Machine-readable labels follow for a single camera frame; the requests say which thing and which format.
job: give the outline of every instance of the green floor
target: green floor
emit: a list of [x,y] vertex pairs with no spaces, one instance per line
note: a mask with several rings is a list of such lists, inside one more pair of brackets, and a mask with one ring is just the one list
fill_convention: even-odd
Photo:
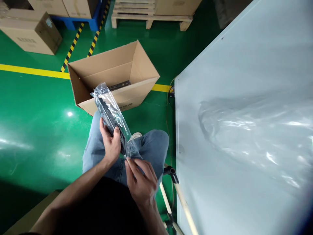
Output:
[[[203,0],[186,32],[178,22],[120,21],[111,27],[109,15],[93,55],[139,40],[160,74],[157,84],[169,85],[220,33],[214,3]],[[60,71],[76,32],[57,24],[63,42],[55,56],[24,52],[0,31],[0,64]],[[70,61],[85,58],[95,33],[85,24]],[[123,112],[131,132],[167,131],[164,92],[151,91],[139,107]],[[69,80],[0,70],[0,234],[46,195],[64,189],[82,173],[82,155],[92,117],[75,106]],[[175,116],[168,108],[175,167]],[[170,149],[167,164],[170,164]],[[171,180],[163,178],[170,203]],[[166,208],[160,192],[162,218]]]

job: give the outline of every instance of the forearm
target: forearm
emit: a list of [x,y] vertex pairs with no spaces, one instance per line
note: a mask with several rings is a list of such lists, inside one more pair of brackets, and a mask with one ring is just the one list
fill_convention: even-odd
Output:
[[110,169],[111,164],[105,158],[89,171],[82,174],[77,180],[65,188],[49,205],[51,209],[65,209],[84,199],[104,174]]
[[138,208],[145,221],[149,235],[168,235],[168,232],[163,225],[160,213],[157,209],[157,203],[155,200],[151,206],[138,206]]
[[83,200],[110,169],[112,163],[105,158],[77,180],[65,188],[41,214],[31,232],[52,234],[60,214],[67,208]]

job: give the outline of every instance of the clear plastic bag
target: clear plastic bag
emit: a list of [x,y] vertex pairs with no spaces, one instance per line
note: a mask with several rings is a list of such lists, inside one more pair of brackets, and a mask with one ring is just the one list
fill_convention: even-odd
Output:
[[105,83],[99,84],[93,93],[96,106],[113,136],[114,128],[119,127],[121,133],[121,154],[124,158],[141,158],[137,144],[130,140],[131,133],[112,93]]
[[256,167],[287,191],[297,192],[312,179],[311,87],[202,102],[203,134],[227,156]]

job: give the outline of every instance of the hand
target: hand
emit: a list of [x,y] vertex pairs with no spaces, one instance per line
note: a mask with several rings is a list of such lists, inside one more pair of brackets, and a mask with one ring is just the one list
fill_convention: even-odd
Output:
[[[157,176],[151,163],[140,159],[132,160],[127,158],[125,166],[127,185],[139,209],[155,206],[154,195],[157,192]],[[145,175],[141,173],[138,167],[143,170]]]
[[100,118],[100,132],[102,134],[105,148],[105,157],[103,158],[103,161],[108,161],[111,165],[113,165],[121,152],[120,129],[115,127],[114,137],[112,137],[108,127],[103,125],[103,119]]

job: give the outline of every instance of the blue pallet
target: blue pallet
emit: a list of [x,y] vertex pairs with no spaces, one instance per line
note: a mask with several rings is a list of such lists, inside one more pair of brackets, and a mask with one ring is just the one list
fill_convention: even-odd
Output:
[[76,30],[74,22],[88,22],[91,31],[98,31],[101,25],[101,20],[103,18],[106,4],[107,0],[102,1],[99,0],[99,3],[97,5],[97,8],[92,19],[70,18],[61,16],[51,16],[51,19],[53,21],[63,21],[68,30]]

